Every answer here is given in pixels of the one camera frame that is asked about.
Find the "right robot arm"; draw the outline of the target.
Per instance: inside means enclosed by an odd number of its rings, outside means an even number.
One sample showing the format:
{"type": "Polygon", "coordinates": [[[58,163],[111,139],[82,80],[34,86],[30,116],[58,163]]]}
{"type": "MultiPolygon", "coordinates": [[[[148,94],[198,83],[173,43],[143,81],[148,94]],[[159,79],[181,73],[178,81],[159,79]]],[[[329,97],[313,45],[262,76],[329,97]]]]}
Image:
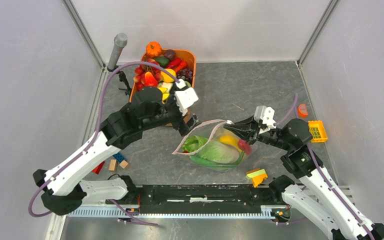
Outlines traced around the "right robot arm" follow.
{"type": "Polygon", "coordinates": [[[250,145],[261,142],[285,150],[280,158],[283,166],[315,196],[311,198],[291,178],[281,175],[269,184],[268,196],[273,203],[292,206],[329,240],[384,239],[384,224],[371,221],[356,208],[314,153],[306,121],[293,118],[281,129],[264,127],[253,117],[224,126],[250,145]]]}

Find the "clear zip top bag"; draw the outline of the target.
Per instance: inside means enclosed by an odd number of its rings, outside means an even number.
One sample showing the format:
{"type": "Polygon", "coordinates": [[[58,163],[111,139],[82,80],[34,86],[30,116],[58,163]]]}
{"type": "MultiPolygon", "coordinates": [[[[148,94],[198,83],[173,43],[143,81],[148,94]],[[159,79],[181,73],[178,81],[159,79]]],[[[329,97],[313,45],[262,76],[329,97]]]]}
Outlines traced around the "clear zip top bag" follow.
{"type": "Polygon", "coordinates": [[[201,123],[183,137],[172,153],[214,171],[228,171],[240,165],[256,150],[233,132],[225,129],[228,120],[201,123]]]}

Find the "green napa cabbage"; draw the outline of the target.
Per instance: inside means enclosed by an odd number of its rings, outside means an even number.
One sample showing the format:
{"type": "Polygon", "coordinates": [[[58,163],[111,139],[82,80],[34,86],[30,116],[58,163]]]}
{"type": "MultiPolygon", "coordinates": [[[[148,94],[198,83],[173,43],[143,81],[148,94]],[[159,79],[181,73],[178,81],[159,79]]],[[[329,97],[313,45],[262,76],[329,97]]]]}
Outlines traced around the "green napa cabbage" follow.
{"type": "Polygon", "coordinates": [[[220,143],[219,137],[209,140],[206,137],[193,135],[180,146],[182,153],[194,153],[191,156],[200,157],[212,162],[228,164],[236,161],[240,155],[234,147],[220,143]]]}

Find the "green zucchini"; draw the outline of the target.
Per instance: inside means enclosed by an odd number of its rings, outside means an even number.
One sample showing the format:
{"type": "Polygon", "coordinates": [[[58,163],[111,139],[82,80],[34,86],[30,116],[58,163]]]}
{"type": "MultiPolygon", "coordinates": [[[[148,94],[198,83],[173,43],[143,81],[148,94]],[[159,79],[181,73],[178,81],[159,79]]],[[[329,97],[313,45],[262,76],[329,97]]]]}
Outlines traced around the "green zucchini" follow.
{"type": "Polygon", "coordinates": [[[214,162],[214,161],[210,161],[210,160],[207,160],[207,159],[204,159],[204,158],[201,158],[201,157],[197,157],[197,156],[191,156],[189,158],[192,162],[198,164],[198,165],[201,165],[202,167],[205,167],[205,168],[209,168],[209,169],[212,169],[212,170],[215,170],[215,171],[227,171],[229,169],[233,169],[233,168],[228,168],[225,163],[217,163],[217,162],[214,162]]]}

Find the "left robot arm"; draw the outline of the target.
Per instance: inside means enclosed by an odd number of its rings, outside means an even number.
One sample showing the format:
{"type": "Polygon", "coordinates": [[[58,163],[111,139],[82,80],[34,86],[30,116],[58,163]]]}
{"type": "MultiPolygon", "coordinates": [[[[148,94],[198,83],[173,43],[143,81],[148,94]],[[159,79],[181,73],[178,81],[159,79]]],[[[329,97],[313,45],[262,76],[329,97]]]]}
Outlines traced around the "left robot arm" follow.
{"type": "Polygon", "coordinates": [[[44,207],[63,216],[82,204],[106,200],[133,203],[137,190],[130,177],[90,181],[85,176],[104,160],[140,140],[144,131],[171,125],[181,136],[188,134],[198,119],[193,116],[185,122],[184,117],[198,99],[192,87],[175,91],[165,101],[156,87],[145,87],[134,94],[131,102],[110,114],[72,156],[53,169],[38,169],[33,173],[44,207]]]}

